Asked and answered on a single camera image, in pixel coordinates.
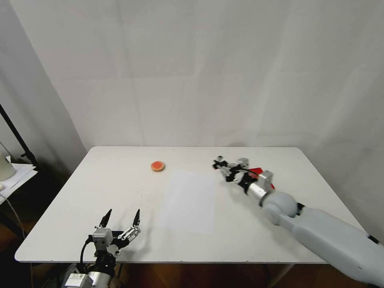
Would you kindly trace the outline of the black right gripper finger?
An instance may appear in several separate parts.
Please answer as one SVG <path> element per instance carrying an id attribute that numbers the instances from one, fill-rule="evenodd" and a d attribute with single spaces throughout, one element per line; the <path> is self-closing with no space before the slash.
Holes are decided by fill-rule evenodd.
<path id="1" fill-rule="evenodd" d="M 226 181 L 233 181 L 233 172 L 228 162 L 214 162 L 212 167 L 219 170 Z"/>
<path id="2" fill-rule="evenodd" d="M 236 163 L 227 162 L 223 156 L 219 155 L 214 160 L 214 169 L 215 170 L 239 170 L 240 166 Z"/>

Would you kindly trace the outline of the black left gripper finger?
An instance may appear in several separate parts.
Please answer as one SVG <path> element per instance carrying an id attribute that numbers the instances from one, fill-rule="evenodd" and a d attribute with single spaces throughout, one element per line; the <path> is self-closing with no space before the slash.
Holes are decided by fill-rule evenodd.
<path id="1" fill-rule="evenodd" d="M 96 229 L 104 229 L 104 228 L 107 228 L 107 225 L 108 225 L 108 222 L 109 222 L 109 219 L 110 219 L 110 216 L 111 216 L 111 213 L 112 213 L 112 209 L 110 209 L 101 219 L 100 223 L 98 226 L 96 226 Z"/>
<path id="2" fill-rule="evenodd" d="M 138 234 L 141 232 L 139 224 L 140 224 L 140 209 L 138 209 L 136 212 L 132 226 L 129 229 L 122 232 L 118 236 L 118 239 L 121 241 L 134 240 L 134 238 L 136 238 Z"/>

